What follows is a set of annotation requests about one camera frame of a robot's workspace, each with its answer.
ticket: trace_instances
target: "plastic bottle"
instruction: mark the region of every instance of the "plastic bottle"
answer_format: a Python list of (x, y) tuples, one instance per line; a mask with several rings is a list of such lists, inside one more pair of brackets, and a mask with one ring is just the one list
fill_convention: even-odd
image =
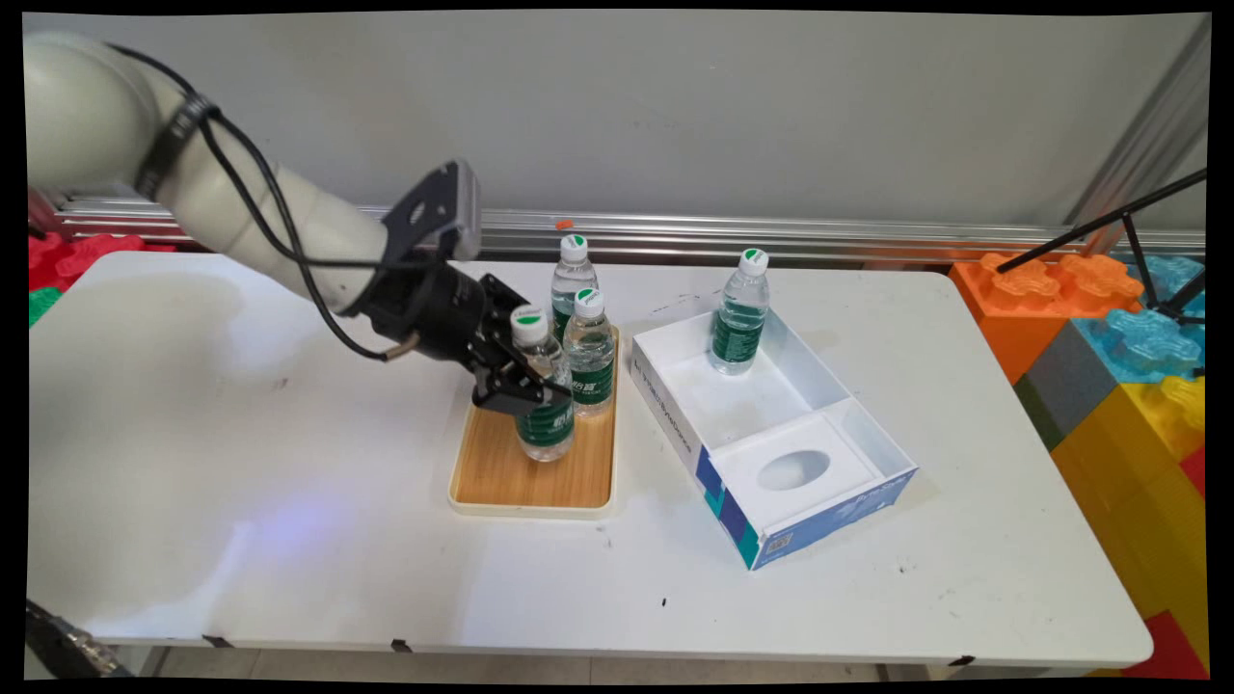
[(712, 326), (710, 352), (711, 366), (719, 373), (743, 374), (754, 363), (763, 321), (771, 305), (768, 261), (763, 251), (747, 248), (737, 263), (737, 272), (724, 285)]
[(616, 351), (613, 326), (605, 316), (605, 295), (598, 289), (580, 289), (574, 295), (574, 316), (565, 327), (575, 415), (598, 415), (612, 404)]
[[(517, 348), (527, 363), (554, 383), (570, 383), (570, 367), (561, 345), (549, 333), (548, 319), (542, 309), (523, 305), (510, 314), (510, 328)], [(515, 417), (518, 443), (533, 461), (548, 462), (564, 456), (574, 443), (574, 412), (571, 403), (540, 405), (532, 414)]]
[[(558, 228), (573, 225), (563, 222)], [(561, 237), (561, 261), (553, 270), (553, 336), (565, 343), (565, 324), (574, 314), (574, 295), (580, 289), (600, 289), (596, 268), (587, 259), (587, 240), (578, 233)]]

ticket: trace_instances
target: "black metal rod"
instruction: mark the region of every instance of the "black metal rod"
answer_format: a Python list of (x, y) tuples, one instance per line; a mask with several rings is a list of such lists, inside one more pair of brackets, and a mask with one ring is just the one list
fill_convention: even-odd
[(1000, 273), (1004, 273), (1007, 270), (1013, 270), (1013, 269), (1018, 268), (1019, 265), (1023, 265), (1024, 263), (1027, 263), (1029, 261), (1034, 261), (1037, 258), (1040, 258), (1041, 256), (1049, 253), (1050, 251), (1054, 251), (1056, 248), (1066, 246), (1067, 243), (1071, 243), (1072, 241), (1075, 241), (1077, 238), (1082, 238), (1082, 237), (1087, 236), (1088, 233), (1091, 233), (1091, 232), (1093, 232), (1093, 231), (1096, 231), (1096, 230), (1098, 230), (1098, 228), (1101, 228), (1103, 226), (1107, 226), (1107, 225), (1109, 225), (1112, 222), (1117, 222), (1118, 220), (1120, 220), (1120, 219), (1123, 219), (1123, 217), (1125, 217), (1125, 216), (1128, 216), (1128, 215), (1130, 215), (1133, 212), (1138, 212), (1138, 211), (1143, 210), (1144, 207), (1148, 207), (1149, 205), (1153, 205), (1154, 203), (1160, 203), (1161, 200), (1165, 200), (1166, 198), (1174, 195), (1175, 193), (1180, 193), (1182, 190), (1186, 190), (1186, 189), (1191, 188), (1192, 185), (1196, 185), (1197, 183), (1199, 183), (1199, 182), (1202, 182), (1202, 180), (1204, 180), (1207, 178), (1208, 178), (1208, 167), (1204, 167), (1204, 168), (1199, 169), (1198, 172), (1196, 172), (1196, 173), (1193, 173), (1191, 175), (1180, 178), (1178, 180), (1171, 183), (1170, 185), (1166, 185), (1165, 188), (1161, 188), (1159, 190), (1154, 190), (1153, 193), (1149, 193), (1144, 198), (1140, 198), (1138, 200), (1132, 200), (1130, 203), (1123, 205), (1122, 207), (1119, 207), (1119, 209), (1117, 209), (1117, 210), (1114, 210), (1112, 212), (1106, 212), (1104, 215), (1102, 215), (1102, 216), (1092, 220), (1091, 222), (1080, 225), (1080, 226), (1072, 228), (1071, 231), (1064, 233), (1062, 236), (1055, 238), (1054, 241), (1046, 241), (1045, 243), (1038, 246), (1037, 248), (1033, 248), (1032, 251), (1027, 251), (1027, 252), (1024, 252), (1024, 253), (1022, 253), (1022, 254), (1019, 254), (1019, 256), (1017, 256), (1017, 257), (1007, 261), (1006, 263), (998, 265), (998, 272)]
[(1144, 279), (1144, 290), (1149, 294), (1149, 307), (1156, 307), (1156, 289), (1153, 286), (1153, 278), (1149, 277), (1149, 263), (1144, 259), (1144, 251), (1140, 249), (1140, 240), (1135, 236), (1135, 225), (1132, 215), (1123, 215), (1123, 226), (1127, 227), (1127, 242), (1132, 245), (1132, 256), (1135, 257), (1135, 267), (1140, 269)]
[(1166, 311), (1170, 311), (1178, 316), (1182, 315), (1182, 307), (1187, 305), (1187, 301), (1191, 301), (1201, 291), (1204, 290), (1204, 270), (1207, 269), (1208, 268), (1199, 270), (1199, 274), (1191, 278), (1191, 282), (1182, 285), (1182, 289), (1176, 291), (1174, 296), (1171, 296), (1170, 300), (1165, 303)]

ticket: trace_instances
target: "bottle cap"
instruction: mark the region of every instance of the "bottle cap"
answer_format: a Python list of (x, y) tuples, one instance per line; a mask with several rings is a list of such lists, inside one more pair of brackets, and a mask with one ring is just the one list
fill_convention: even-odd
[(587, 259), (587, 240), (579, 233), (561, 237), (561, 259), (571, 263)]
[(598, 289), (580, 289), (574, 295), (574, 315), (594, 319), (605, 312), (605, 295)]
[(548, 337), (548, 319), (544, 310), (531, 304), (523, 304), (510, 314), (510, 330), (513, 332), (515, 342), (534, 345)]
[(737, 263), (737, 268), (750, 277), (759, 277), (768, 272), (769, 259), (770, 257), (763, 251), (747, 248), (742, 251), (742, 259)]

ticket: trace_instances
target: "yellow foam block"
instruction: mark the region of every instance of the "yellow foam block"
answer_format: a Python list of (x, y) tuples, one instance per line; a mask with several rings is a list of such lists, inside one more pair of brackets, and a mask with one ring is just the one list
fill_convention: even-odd
[(1125, 384), (1114, 388), (1065, 441), (1108, 509), (1178, 467)]
[(1050, 452), (1050, 456), (1054, 458), (1054, 463), (1058, 466), (1062, 479), (1066, 480), (1071, 495), (1075, 496), (1076, 505), (1080, 506), (1080, 510), (1085, 515), (1085, 520), (1088, 521), (1088, 527), (1092, 529), (1097, 542), (1101, 543), (1101, 548), (1106, 552), (1109, 566), (1118, 574), (1118, 580), (1122, 582), (1127, 595), (1135, 605), (1135, 611), (1143, 619), (1165, 611), (1165, 600), (1157, 595), (1156, 589), (1153, 588), (1153, 583), (1149, 580), (1148, 572), (1140, 564), (1139, 559), (1135, 558), (1127, 541), (1123, 540), (1118, 526), (1111, 517), (1109, 510), (1106, 509), (1092, 483), (1083, 474), (1079, 458), (1067, 445), (1067, 441), (1062, 441), (1062, 443), (1055, 447)]
[(1208, 556), (1199, 491), (1175, 468), (1116, 506), (1111, 519), (1208, 668)]
[(1170, 375), (1123, 388), (1175, 458), (1182, 461), (1204, 445), (1204, 377), (1192, 382)]

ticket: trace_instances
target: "white box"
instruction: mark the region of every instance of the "white box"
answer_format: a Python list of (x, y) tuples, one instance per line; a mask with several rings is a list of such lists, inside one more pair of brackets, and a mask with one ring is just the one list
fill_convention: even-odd
[(634, 336), (634, 383), (716, 519), (756, 569), (896, 501), (917, 472), (769, 311), (754, 364), (712, 368), (713, 312)]

